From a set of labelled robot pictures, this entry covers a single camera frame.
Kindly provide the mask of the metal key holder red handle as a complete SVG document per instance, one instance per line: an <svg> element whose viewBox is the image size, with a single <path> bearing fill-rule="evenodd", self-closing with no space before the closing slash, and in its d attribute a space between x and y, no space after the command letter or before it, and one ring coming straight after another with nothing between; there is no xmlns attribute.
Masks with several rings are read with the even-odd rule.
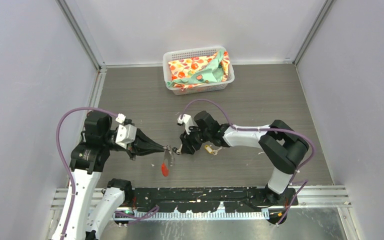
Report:
<svg viewBox="0 0 384 240"><path fill-rule="evenodd" d="M175 163L175 154L173 148L170 145L165 146L164 148L164 157L161 164L161 173L164 177L168 177L170 173L170 167Z"/></svg>

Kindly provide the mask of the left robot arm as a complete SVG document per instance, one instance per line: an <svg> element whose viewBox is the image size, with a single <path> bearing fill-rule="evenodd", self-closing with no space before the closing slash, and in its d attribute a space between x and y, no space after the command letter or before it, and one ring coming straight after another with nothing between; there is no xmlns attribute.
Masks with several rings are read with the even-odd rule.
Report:
<svg viewBox="0 0 384 240"><path fill-rule="evenodd" d="M70 114L79 111L87 111L81 141L72 150L70 161L66 161L60 143L61 127ZM90 210L95 188L112 151L126 152L131 160L169 152L167 146L150 139L124 114L96 107L66 112L58 122L55 140L69 182L62 214L51 236L53 240L99 240L116 209L133 202L132 183L113 178L95 209Z"/></svg>

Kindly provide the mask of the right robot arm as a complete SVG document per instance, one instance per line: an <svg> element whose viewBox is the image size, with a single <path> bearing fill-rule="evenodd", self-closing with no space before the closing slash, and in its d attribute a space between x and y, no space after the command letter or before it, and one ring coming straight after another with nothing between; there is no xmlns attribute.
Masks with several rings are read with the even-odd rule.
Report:
<svg viewBox="0 0 384 240"><path fill-rule="evenodd" d="M310 145L282 120L275 120L264 126L237 126L220 124L206 111L194 117L180 115L177 124L184 126L180 135L181 146L178 155L193 155L204 143L217 147L251 147L263 150L274 169L265 186L265 198L271 205L279 205L286 197L294 173L307 154Z"/></svg>

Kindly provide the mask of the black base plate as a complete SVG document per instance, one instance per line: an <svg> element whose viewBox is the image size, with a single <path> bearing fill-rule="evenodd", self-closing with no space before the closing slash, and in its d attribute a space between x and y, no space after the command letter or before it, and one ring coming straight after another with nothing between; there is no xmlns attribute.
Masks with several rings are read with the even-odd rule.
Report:
<svg viewBox="0 0 384 240"><path fill-rule="evenodd" d="M268 189L256 186L136 187L120 206L139 212L158 206L159 213L214 213L221 207L227 213L253 213L270 207L285 209L295 193L294 188L287 188L280 197L270 197Z"/></svg>

